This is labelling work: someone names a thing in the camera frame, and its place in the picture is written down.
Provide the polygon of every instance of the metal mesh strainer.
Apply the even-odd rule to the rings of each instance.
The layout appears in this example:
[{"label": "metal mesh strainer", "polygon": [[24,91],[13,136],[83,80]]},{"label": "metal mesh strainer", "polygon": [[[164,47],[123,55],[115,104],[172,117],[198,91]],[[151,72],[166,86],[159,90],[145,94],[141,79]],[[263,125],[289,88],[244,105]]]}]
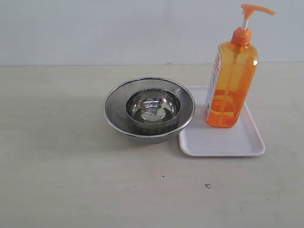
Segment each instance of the metal mesh strainer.
[{"label": "metal mesh strainer", "polygon": [[[180,100],[180,115],[174,129],[167,133],[145,135],[130,126],[126,116],[125,105],[128,98],[139,90],[161,88],[174,93]],[[177,135],[191,120],[195,111],[195,102],[191,93],[182,85],[159,77],[143,77],[124,82],[114,88],[104,100],[104,116],[107,122],[119,132],[132,138],[157,139],[165,141],[169,136]]]}]

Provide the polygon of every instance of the pump bottle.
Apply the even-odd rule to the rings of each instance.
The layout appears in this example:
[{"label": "pump bottle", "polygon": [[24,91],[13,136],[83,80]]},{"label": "pump bottle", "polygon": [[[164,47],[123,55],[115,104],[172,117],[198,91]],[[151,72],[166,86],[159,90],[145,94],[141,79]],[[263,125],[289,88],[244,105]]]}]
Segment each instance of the pump bottle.
[{"label": "pump bottle", "polygon": [[261,6],[242,4],[244,21],[232,39],[218,46],[205,103],[207,124],[231,128],[239,118],[257,67],[257,50],[250,44],[248,20],[254,11],[274,15]]}]

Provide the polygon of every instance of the bottle label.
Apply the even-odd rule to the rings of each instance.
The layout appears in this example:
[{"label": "bottle label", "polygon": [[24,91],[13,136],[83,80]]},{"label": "bottle label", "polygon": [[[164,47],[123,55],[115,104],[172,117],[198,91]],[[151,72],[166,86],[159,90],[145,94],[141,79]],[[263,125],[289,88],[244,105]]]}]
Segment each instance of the bottle label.
[{"label": "bottle label", "polygon": [[221,61],[220,52],[219,52],[219,49],[218,49],[217,55],[215,57],[215,61],[214,61],[214,64],[213,64],[213,70],[212,70],[212,73],[211,73],[211,79],[210,79],[210,82],[209,82],[209,87],[208,87],[208,92],[207,92],[207,97],[206,97],[206,103],[205,103],[206,119],[208,119],[208,117],[209,117],[210,108],[211,108],[211,104],[212,104],[212,101],[213,101],[213,96],[214,96],[216,84],[217,84],[217,81],[218,81],[219,70],[220,70],[221,65],[222,65],[222,61]]}]

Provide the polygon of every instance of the bowl rim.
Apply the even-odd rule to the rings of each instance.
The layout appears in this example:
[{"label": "bowl rim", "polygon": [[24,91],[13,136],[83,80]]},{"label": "bowl rim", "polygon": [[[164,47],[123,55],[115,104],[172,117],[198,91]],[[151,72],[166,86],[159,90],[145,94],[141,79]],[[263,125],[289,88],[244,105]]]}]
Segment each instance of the bowl rim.
[{"label": "bowl rim", "polygon": [[[165,91],[166,93],[173,94],[173,95],[177,98],[178,103],[179,103],[179,105],[180,105],[180,108],[179,108],[179,111],[176,113],[176,115],[175,115],[173,118],[171,118],[171,119],[169,119],[169,120],[167,120],[167,121],[165,121],[165,122],[161,122],[161,123],[154,124],[154,123],[141,123],[141,122],[135,120],[133,117],[131,117],[131,116],[129,115],[129,113],[128,113],[127,109],[126,109],[126,106],[127,106],[128,102],[129,102],[129,100],[131,99],[131,97],[134,96],[135,94],[141,92],[141,91],[148,90],[148,89],[163,90],[163,91]],[[125,106],[124,111],[126,112],[127,116],[128,116],[130,119],[132,119],[132,121],[134,121],[135,123],[138,123],[138,124],[140,124],[140,125],[146,125],[146,126],[160,125],[160,124],[163,125],[163,124],[172,122],[173,120],[177,119],[177,118],[180,116],[180,114],[181,114],[181,109],[182,109],[182,107],[181,107],[181,101],[180,101],[180,99],[177,97],[177,95],[176,95],[175,93],[173,93],[173,92],[171,92],[171,91],[169,91],[169,90],[167,90],[167,89],[161,89],[161,88],[156,88],[156,87],[148,87],[148,88],[145,88],[145,89],[143,89],[143,90],[136,91],[136,92],[133,93],[131,96],[129,96],[129,98],[126,100],[124,106]]]},{"label": "bowl rim", "polygon": [[[161,81],[167,81],[167,82],[170,82],[170,83],[173,83],[177,86],[179,86],[180,88],[182,88],[183,90],[185,90],[187,92],[187,94],[190,96],[191,100],[192,100],[192,111],[191,111],[191,115],[189,116],[189,118],[187,119],[187,121],[185,121],[181,126],[179,126],[178,128],[175,128],[174,130],[170,131],[170,132],[167,132],[167,133],[163,133],[163,134],[157,134],[157,135],[140,135],[140,134],[133,134],[133,133],[129,133],[129,132],[125,132],[123,130],[121,130],[120,128],[118,128],[117,126],[115,126],[111,121],[110,119],[108,118],[107,114],[106,114],[106,103],[109,99],[109,97],[112,95],[112,93],[117,90],[118,88],[130,83],[130,82],[135,82],[135,81],[140,81],[140,80],[151,80],[151,79],[155,79],[155,80],[161,80]],[[178,131],[180,131],[181,129],[183,129],[190,121],[191,119],[193,118],[194,116],[194,112],[195,112],[195,109],[196,109],[196,106],[195,106],[195,101],[194,101],[194,97],[193,95],[191,94],[191,92],[185,87],[183,86],[182,84],[178,83],[178,82],[175,82],[171,79],[167,79],[167,78],[163,78],[163,77],[155,77],[155,76],[148,76],[148,77],[138,77],[138,78],[134,78],[134,79],[130,79],[130,80],[127,80],[123,83],[120,83],[119,85],[117,85],[116,87],[114,87],[108,94],[107,96],[105,97],[104,99],[104,104],[103,104],[103,113],[104,113],[104,117],[106,119],[106,121],[108,122],[108,124],[114,128],[115,130],[117,130],[118,132],[120,133],[123,133],[125,135],[128,135],[128,136],[131,136],[131,137],[134,137],[134,138],[142,138],[142,139],[155,139],[155,138],[161,138],[161,137],[164,137],[164,136],[169,136],[169,135],[172,135]]]}]

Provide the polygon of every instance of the small dark speck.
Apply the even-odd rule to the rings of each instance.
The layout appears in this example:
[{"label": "small dark speck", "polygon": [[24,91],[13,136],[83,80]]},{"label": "small dark speck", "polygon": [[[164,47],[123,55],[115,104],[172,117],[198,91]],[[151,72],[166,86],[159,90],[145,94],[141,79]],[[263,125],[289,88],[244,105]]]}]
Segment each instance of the small dark speck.
[{"label": "small dark speck", "polygon": [[211,189],[211,184],[205,184],[207,189]]}]

